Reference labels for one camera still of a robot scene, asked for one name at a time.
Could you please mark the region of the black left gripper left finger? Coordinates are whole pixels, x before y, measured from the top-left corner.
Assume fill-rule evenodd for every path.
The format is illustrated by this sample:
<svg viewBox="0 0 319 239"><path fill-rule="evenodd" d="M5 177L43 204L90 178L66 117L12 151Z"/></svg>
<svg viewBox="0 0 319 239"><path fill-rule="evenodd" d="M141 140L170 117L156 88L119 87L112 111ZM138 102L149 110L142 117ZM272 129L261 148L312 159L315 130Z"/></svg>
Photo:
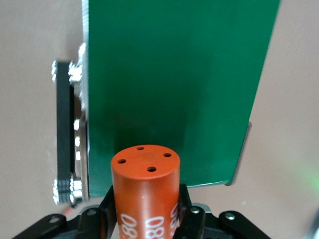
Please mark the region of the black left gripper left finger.
<svg viewBox="0 0 319 239"><path fill-rule="evenodd" d="M101 239L110 239L114 232L117 215L116 215L116 206L114 198L114 188L110 187L106 196L99 205L99 210L101 211L101 229L100 229L100 238Z"/></svg>

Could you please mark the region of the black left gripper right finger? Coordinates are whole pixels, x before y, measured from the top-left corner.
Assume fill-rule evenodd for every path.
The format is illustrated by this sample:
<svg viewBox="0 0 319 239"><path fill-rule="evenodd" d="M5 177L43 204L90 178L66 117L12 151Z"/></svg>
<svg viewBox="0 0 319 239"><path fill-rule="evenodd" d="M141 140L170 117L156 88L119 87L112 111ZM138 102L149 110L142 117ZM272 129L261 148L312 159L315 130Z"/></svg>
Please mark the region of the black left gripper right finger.
<svg viewBox="0 0 319 239"><path fill-rule="evenodd" d="M179 227L175 230L175 239L202 239L205 225L205 211L193 206L187 186L180 184L178 200Z"/></svg>

